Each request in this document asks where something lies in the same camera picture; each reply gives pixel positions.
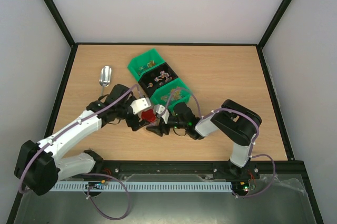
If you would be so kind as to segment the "red jar lid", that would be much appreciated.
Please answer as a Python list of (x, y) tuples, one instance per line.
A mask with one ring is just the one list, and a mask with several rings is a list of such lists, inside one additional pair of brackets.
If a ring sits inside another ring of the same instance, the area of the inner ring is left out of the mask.
[(152, 109), (143, 111), (141, 113), (141, 118), (147, 121), (149, 124), (154, 123), (156, 121), (156, 115), (153, 113)]

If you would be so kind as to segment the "silver metal scoop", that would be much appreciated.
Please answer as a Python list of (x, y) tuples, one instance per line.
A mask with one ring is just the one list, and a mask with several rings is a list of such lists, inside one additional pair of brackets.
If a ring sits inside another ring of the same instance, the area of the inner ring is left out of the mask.
[(101, 69), (99, 84), (102, 87), (101, 96), (104, 94), (104, 88), (111, 83), (112, 68), (110, 66), (104, 66)]

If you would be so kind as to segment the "green bin with lollipops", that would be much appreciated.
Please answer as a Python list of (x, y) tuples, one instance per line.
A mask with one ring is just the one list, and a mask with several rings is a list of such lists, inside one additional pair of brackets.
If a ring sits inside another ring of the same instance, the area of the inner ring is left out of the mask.
[(156, 49), (150, 49), (131, 59), (127, 69), (139, 81), (145, 72), (165, 62)]

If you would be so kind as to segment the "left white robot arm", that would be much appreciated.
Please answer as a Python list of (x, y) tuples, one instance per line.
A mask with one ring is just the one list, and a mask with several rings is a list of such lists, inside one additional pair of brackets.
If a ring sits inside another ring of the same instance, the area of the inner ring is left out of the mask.
[(99, 170), (103, 159), (93, 151), (87, 150), (68, 158), (65, 154), (85, 137), (116, 119), (125, 120), (133, 131), (139, 130), (146, 124), (139, 113), (150, 107), (148, 97), (140, 94), (136, 98), (132, 88), (117, 84), (108, 95), (91, 102), (75, 120), (58, 132), (38, 142), (26, 141), (20, 148), (14, 169), (14, 175), (19, 179), (18, 192), (33, 191), (40, 196), (60, 180)]

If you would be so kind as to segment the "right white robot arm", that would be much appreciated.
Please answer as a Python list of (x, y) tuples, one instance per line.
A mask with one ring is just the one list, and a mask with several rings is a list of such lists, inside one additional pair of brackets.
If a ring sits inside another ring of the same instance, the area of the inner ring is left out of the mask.
[(248, 171), (247, 163), (255, 140), (260, 133), (261, 117), (244, 106), (227, 99), (219, 109), (205, 117), (197, 117), (186, 103), (178, 103), (173, 112), (165, 111), (162, 105), (155, 106), (155, 115), (159, 122), (149, 126), (147, 131), (162, 137), (170, 130), (184, 129), (185, 134), (194, 140), (201, 140), (208, 135), (221, 131), (233, 141), (229, 167), (225, 172), (236, 178)]

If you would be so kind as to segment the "clear glass jar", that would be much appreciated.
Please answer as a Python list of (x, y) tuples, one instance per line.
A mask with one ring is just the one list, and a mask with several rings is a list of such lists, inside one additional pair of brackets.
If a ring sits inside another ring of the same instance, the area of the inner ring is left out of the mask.
[(149, 123), (149, 124), (146, 126), (146, 128), (148, 128), (148, 127), (153, 127), (153, 126), (157, 126), (157, 125), (158, 125), (158, 120)]

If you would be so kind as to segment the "black bin with swirl lollipops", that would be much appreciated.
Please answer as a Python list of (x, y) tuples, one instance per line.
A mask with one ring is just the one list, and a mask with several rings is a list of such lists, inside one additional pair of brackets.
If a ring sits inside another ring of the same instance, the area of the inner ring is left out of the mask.
[(149, 71), (144, 72), (140, 77), (138, 84), (143, 88), (148, 97), (151, 97), (156, 90), (164, 85), (176, 80), (178, 75), (169, 66), (168, 63), (162, 63), (152, 67)]

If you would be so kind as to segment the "green bin with gummy candies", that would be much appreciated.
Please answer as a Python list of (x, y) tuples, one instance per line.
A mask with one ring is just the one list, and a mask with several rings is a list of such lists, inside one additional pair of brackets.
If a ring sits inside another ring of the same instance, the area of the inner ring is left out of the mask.
[(153, 105), (160, 104), (166, 106), (169, 96), (173, 94), (168, 105), (169, 111), (173, 111), (174, 106), (178, 103), (187, 104), (190, 100), (191, 94), (188, 91), (182, 89), (175, 91), (177, 88), (184, 88), (188, 90), (188, 87), (185, 85), (185, 83), (180, 78), (177, 78), (159, 87), (150, 97), (151, 103)]

